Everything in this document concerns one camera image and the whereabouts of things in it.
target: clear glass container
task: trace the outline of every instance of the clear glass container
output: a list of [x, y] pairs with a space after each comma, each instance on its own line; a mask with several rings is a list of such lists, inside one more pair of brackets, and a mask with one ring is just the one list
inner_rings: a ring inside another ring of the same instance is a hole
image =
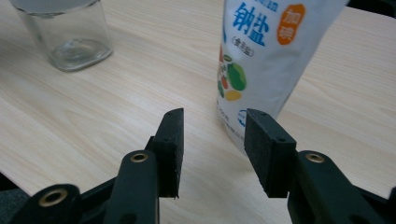
[[50, 64], [76, 71], [112, 52], [99, 0], [10, 0]]

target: orange label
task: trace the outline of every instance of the orange label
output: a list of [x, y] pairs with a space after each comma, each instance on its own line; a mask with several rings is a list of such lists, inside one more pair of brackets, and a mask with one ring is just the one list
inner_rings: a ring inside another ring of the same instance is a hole
[[305, 7], [303, 4], [289, 5], [285, 9], [277, 27], [277, 42], [280, 45], [288, 45], [293, 41], [304, 14]]

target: white pouch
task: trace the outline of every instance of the white pouch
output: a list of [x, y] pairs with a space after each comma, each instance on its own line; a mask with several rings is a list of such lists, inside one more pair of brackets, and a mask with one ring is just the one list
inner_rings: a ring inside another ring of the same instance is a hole
[[225, 0], [218, 111], [245, 154], [247, 108], [277, 118], [347, 0]]

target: white lid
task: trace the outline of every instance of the white lid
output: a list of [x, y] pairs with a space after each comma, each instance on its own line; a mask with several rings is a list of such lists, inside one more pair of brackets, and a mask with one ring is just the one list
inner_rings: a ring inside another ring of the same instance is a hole
[[10, 0], [11, 4], [27, 14], [58, 14], [87, 7], [99, 0]]

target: light wood surface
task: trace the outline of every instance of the light wood surface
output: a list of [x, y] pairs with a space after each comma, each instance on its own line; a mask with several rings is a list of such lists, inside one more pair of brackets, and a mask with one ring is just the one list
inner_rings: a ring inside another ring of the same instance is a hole
[[[267, 199], [216, 112], [220, 0], [105, 0], [114, 53], [76, 73], [52, 68], [0, 2], [0, 172], [29, 194], [91, 189], [144, 148], [163, 114], [185, 109], [180, 199], [162, 223], [290, 223]], [[298, 150], [330, 156], [382, 197], [396, 186], [396, 22], [346, 8], [278, 121]]]

